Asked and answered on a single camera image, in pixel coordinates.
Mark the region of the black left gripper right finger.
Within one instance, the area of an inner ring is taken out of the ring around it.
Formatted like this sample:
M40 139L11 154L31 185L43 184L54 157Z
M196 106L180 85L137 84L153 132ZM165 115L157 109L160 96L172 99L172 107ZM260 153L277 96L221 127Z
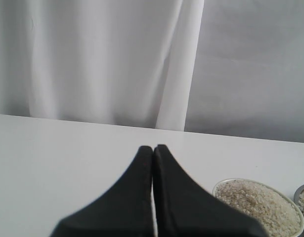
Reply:
M153 154L153 193L160 237L265 237L254 218L199 186L166 145Z

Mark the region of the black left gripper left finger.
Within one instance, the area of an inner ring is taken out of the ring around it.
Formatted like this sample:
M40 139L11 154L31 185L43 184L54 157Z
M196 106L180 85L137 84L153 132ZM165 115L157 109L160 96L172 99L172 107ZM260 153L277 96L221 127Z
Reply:
M59 221L53 237L152 237L152 155L139 147L118 181L98 199Z

